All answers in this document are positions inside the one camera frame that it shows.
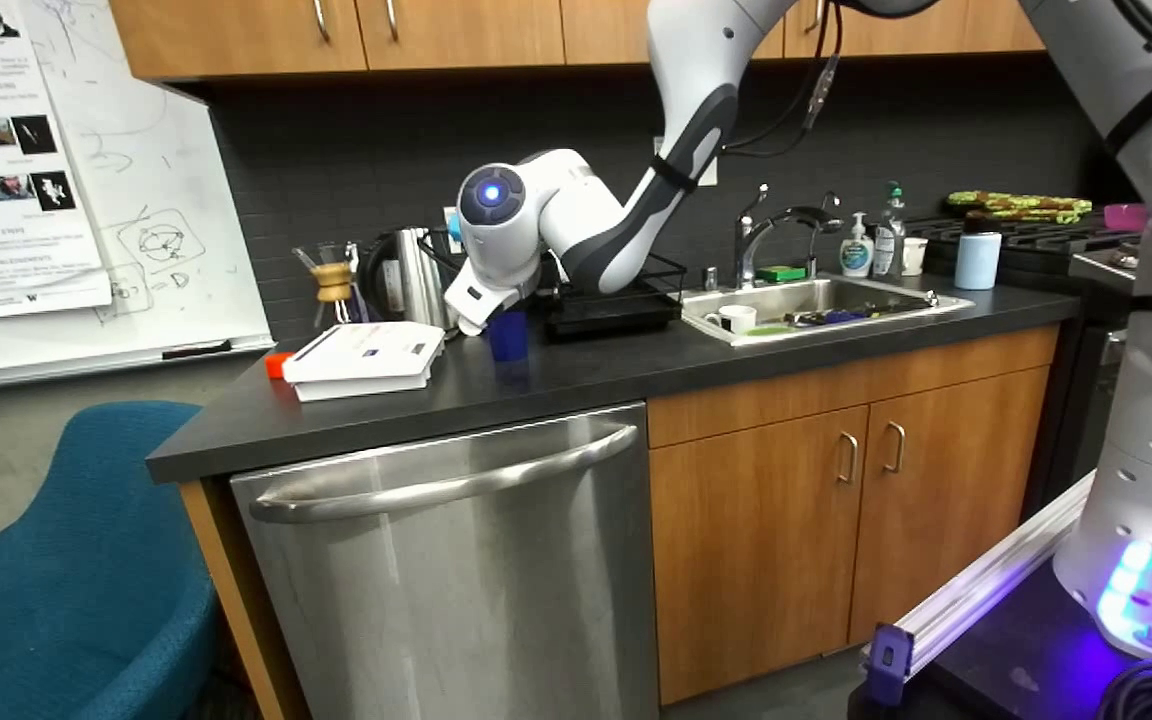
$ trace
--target lower cabinet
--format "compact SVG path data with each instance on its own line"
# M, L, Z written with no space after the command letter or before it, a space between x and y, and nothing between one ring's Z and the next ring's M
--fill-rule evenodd
M864 645L1022 518L1058 327L649 404L660 705Z

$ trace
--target stainless steel dishwasher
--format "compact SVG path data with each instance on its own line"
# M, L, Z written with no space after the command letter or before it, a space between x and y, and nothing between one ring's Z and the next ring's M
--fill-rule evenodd
M643 720L643 406L234 479L313 717Z

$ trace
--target sink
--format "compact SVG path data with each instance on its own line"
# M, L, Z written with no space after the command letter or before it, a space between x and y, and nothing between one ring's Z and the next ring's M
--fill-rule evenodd
M686 324L733 348L786 342L805 336L837 336L861 327L914 324L974 307L965 297L937 297L925 286L875 282L861 274L819 274L802 282L760 282L730 290L681 297ZM719 307L753 307L753 327L733 331Z

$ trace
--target teal chair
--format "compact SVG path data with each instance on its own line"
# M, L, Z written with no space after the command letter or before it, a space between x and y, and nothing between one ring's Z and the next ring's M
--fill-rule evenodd
M0 720L190 717L219 611L181 490L144 472L190 404L128 401L65 422L49 479L0 530Z

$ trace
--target kettle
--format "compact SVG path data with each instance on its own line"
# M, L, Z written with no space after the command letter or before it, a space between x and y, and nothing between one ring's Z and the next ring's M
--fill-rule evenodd
M446 271L428 228L395 228L363 248L363 297L388 320L448 327Z

